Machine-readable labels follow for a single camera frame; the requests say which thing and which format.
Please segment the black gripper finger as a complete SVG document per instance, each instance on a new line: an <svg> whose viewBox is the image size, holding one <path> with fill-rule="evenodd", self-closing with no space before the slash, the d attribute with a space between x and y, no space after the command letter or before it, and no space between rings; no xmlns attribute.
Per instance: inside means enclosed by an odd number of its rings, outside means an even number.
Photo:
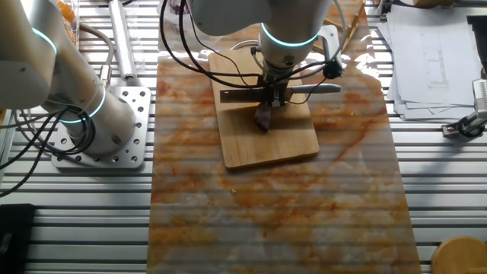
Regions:
<svg viewBox="0 0 487 274"><path fill-rule="evenodd" d="M285 90L264 90L264 105L266 107L283 107L285 105Z"/></svg>

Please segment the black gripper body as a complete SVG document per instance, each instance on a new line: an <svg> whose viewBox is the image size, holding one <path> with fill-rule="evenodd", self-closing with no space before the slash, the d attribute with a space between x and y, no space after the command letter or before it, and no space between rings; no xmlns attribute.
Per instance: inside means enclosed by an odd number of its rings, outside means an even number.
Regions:
<svg viewBox="0 0 487 274"><path fill-rule="evenodd" d="M262 84L265 89L284 91L288 86L288 79L279 80L278 77L264 74L262 76Z"/></svg>

